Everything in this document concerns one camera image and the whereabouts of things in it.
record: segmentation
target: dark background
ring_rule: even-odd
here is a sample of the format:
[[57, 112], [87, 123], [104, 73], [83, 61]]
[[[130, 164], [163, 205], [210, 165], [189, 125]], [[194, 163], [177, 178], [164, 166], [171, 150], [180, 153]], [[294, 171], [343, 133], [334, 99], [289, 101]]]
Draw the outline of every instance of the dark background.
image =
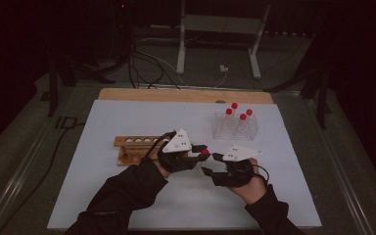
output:
[[[128, 46], [123, 26], [179, 24], [179, 3], [174, 0], [127, 1], [0, 1], [0, 133], [35, 94], [33, 82], [48, 72], [48, 55], [54, 48], [87, 64], [96, 58], [111, 57]], [[202, 13], [214, 4], [213, 15], [226, 14], [223, 8], [239, 2], [187, 1], [187, 10]], [[103, 25], [112, 22], [111, 4], [117, 9], [117, 46], [108, 53]], [[233, 15], [261, 13], [253, 1], [242, 1], [247, 11]], [[376, 1], [274, 1], [266, 24], [270, 36], [296, 33], [313, 37], [299, 71], [321, 62], [329, 66], [331, 89], [376, 167]]]

